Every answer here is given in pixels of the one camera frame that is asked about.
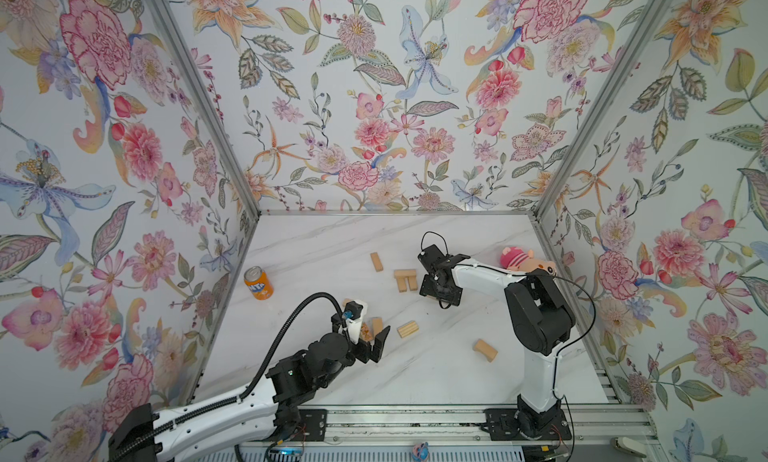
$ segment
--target wall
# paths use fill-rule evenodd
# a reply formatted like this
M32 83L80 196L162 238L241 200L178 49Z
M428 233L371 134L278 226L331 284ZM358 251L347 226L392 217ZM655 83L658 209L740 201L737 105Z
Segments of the wall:
M544 221L681 462L768 457L765 1L677 0Z
M142 0L0 0L2 460L101 460L213 338L253 222L164 47Z
M530 208L647 0L170 0L260 206Z

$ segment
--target grooved wooden block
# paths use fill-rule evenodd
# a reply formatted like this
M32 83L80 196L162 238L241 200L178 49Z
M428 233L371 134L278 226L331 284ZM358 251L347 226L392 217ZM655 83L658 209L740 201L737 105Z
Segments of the grooved wooden block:
M371 324L373 325L373 337L376 337L384 329L384 322L381 317L374 317L371 319Z
M368 325L366 323L362 323L360 326L360 339L371 342L373 340L373 334L371 334L370 329L368 329Z
M400 277L416 277L416 269L397 269L395 271L395 279Z
M373 261L373 268L376 269L378 273L384 270L382 260L379 259L379 253L371 253L371 260Z
M406 288L406 278L398 277L396 280L397 280L397 290L401 293L408 292L408 289Z
M411 321L410 323L407 323L405 325L401 325L397 329L397 332L400 334L400 339L405 339L410 334L413 334L416 331L418 331L418 325L417 325L416 321Z
M484 340L478 339L478 343L475 344L475 352L480 352L481 354L485 355L485 358L488 360L488 362L493 362L493 359L496 358L496 354L498 354L498 351L488 345Z

